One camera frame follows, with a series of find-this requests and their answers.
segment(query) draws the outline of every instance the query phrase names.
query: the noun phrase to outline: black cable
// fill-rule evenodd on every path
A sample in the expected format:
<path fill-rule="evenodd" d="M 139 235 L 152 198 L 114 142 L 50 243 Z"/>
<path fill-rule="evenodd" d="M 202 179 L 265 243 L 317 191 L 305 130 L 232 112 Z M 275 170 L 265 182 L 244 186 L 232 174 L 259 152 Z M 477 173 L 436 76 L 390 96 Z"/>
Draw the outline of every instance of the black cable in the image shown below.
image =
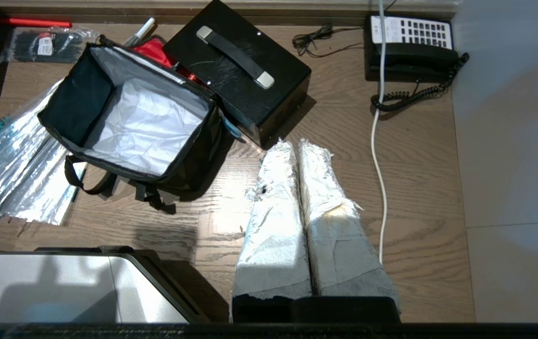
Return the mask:
<path fill-rule="evenodd" d="M 352 45 L 348 45 L 346 47 L 336 49 L 335 51 L 326 53 L 326 54 L 315 54 L 314 52 L 311 52 L 309 50 L 309 45 L 313 45 L 315 49 L 317 50 L 317 46 L 315 45 L 315 40 L 325 40 L 330 39 L 332 35 L 338 33 L 338 32 L 344 32 L 344 31 L 353 31 L 353 30 L 361 30 L 361 27 L 355 27 L 355 28 L 338 28 L 337 30 L 334 30 L 334 26 L 332 24 L 325 24 L 321 26 L 319 30 L 316 30 L 313 33 L 309 34 L 298 34 L 295 35 L 292 38 L 292 45 L 293 47 L 299 52 L 299 56 L 303 56 L 304 54 L 308 54 L 309 56 L 313 58 L 323 58 L 326 56 L 331 56 L 332 54 L 346 51 L 347 49 L 356 49 L 356 48 L 363 48 L 363 47 L 355 47 L 357 45 L 361 45 L 361 42 L 354 43 Z"/>
<path fill-rule="evenodd" d="M 397 2 L 397 0 L 394 0 L 393 2 L 390 3 L 390 5 L 388 5 L 387 8 L 384 9 L 384 14 L 386 14 L 386 11 L 392 7 L 392 5 L 394 5 L 394 3 Z"/>
<path fill-rule="evenodd" d="M 379 95 L 372 95 L 372 105 L 374 105 L 374 107 L 376 107 L 376 109 L 380 110 L 381 112 L 392 112 L 413 105 L 421 100 L 435 98 L 436 96 L 441 95 L 446 92 L 446 90 L 448 90 L 448 88 L 453 84 L 454 79 L 459 72 L 459 69 L 464 66 L 464 64 L 468 61 L 469 58 L 470 56 L 468 55 L 468 53 L 462 54 L 458 61 L 449 69 L 447 80 L 445 80 L 441 84 L 438 84 L 437 86 L 423 89 L 420 92 L 412 94 L 411 96 L 409 95 L 409 92 L 392 92 L 384 96 L 383 103 L 379 102 Z M 391 105 L 384 105 L 385 102 L 394 100 L 399 100 L 399 102 Z"/>

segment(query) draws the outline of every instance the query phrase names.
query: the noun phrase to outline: telephone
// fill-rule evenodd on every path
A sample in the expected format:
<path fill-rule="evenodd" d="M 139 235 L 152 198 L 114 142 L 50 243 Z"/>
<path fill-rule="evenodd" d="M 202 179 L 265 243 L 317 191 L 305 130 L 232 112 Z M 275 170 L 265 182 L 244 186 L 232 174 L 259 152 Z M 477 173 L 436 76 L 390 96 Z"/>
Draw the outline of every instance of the telephone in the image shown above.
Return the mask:
<path fill-rule="evenodd" d="M 384 74 L 387 80 L 440 84 L 412 95 L 409 92 L 385 95 L 383 102 L 399 100 L 392 105 L 381 104 L 377 95 L 372 96 L 372 104 L 383 112 L 402 109 L 441 94 L 451 86 L 459 69 L 469 59 L 467 53 L 459 56 L 454 50 L 451 25 L 448 22 L 388 16 L 384 18 L 384 25 L 387 43 Z M 363 33 L 366 80 L 376 81 L 380 77 L 380 17 L 368 17 Z"/>

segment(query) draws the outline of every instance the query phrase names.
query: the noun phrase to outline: case handle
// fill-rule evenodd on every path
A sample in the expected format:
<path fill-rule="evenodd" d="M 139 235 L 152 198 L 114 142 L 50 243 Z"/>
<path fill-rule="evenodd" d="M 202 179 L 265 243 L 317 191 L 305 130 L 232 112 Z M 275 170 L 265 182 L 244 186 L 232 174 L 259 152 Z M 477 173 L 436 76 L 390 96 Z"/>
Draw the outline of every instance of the case handle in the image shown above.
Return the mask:
<path fill-rule="evenodd" d="M 92 189 L 85 189 L 84 183 L 82 183 L 79 176 L 77 176 L 77 172 L 74 170 L 74 164 L 80 162 L 84 162 L 84 160 L 79 159 L 73 154 L 66 156 L 64 161 L 64 175 L 66 176 L 68 183 L 73 186 L 80 187 L 80 189 L 85 191 L 87 194 L 96 195 L 109 193 L 107 195 L 108 197 L 112 195 L 112 189 L 114 188 L 114 184 L 116 183 L 116 178 L 118 178 L 118 176 L 114 173 L 106 172 L 106 175 L 97 185 L 95 185 L 95 187 Z"/>
<path fill-rule="evenodd" d="M 262 88 L 269 89 L 275 83 L 275 79 L 263 70 L 250 56 L 242 52 L 241 49 L 233 45 L 229 40 L 222 37 L 217 32 L 213 31 L 209 26 L 202 26 L 196 32 L 204 43 L 211 45 L 221 51 L 225 56 L 230 58 L 237 66 L 241 67 L 243 71 L 248 73 L 254 82 L 259 84 Z"/>

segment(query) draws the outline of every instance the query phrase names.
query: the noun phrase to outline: white cable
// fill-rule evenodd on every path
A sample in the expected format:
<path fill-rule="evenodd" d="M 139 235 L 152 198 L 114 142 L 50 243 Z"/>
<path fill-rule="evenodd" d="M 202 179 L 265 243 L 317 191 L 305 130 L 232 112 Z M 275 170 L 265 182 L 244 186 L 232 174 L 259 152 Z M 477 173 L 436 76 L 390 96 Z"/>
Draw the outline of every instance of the white cable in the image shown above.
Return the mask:
<path fill-rule="evenodd" d="M 378 8 L 380 11 L 380 26 L 382 31 L 382 51 L 380 53 L 380 97 L 378 99 L 379 103 L 383 102 L 384 99 L 384 56 L 386 54 L 386 29 L 384 25 L 384 3 L 383 0 L 378 0 Z M 374 116 L 374 123 L 372 125 L 372 159 L 374 160 L 374 166 L 376 167 L 376 173 L 378 175 L 378 181 L 380 182 L 380 188 L 383 194 L 383 221 L 380 227 L 380 243 L 378 251 L 378 259 L 380 264 L 383 263 L 383 245 L 384 245 L 384 229 L 386 228 L 386 217 L 388 212 L 388 204 L 386 199 L 386 188 L 384 187 L 384 180 L 382 178 L 382 172 L 378 165 L 378 159 L 376 157 L 376 125 L 378 123 L 378 118 L 380 116 L 380 110 L 376 109 L 376 115 Z"/>

